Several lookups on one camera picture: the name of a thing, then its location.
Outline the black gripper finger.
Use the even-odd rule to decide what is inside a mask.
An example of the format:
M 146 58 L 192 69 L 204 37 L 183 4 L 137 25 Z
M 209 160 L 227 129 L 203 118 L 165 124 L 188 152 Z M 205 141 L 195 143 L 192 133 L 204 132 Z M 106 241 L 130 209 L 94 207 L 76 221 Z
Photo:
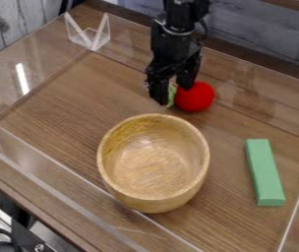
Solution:
M 169 81 L 167 79 L 148 79 L 148 92 L 149 96 L 158 102 L 160 105 L 168 104 L 168 86 Z
M 191 60 L 177 74 L 176 83 L 184 90 L 188 90 L 193 85 L 195 77 L 199 71 L 199 65 L 199 60 Z

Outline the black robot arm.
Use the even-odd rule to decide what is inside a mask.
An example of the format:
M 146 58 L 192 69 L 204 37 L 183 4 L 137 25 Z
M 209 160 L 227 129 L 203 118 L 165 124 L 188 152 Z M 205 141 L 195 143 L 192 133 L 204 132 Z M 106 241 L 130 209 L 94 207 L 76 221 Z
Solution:
M 145 68 L 149 96 L 169 103 L 169 81 L 188 90 L 195 81 L 207 39 L 209 0 L 162 0 L 164 11 L 152 19 L 152 60 Z

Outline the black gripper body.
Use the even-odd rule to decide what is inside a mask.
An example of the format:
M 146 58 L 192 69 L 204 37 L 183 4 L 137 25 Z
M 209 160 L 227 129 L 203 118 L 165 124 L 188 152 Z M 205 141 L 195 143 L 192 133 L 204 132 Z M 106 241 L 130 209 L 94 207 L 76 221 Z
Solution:
M 191 60 L 200 61 L 203 39 L 192 37 L 195 21 L 173 24 L 168 19 L 154 19 L 150 24 L 152 60 L 145 68 L 149 78 L 167 79 L 177 77 Z

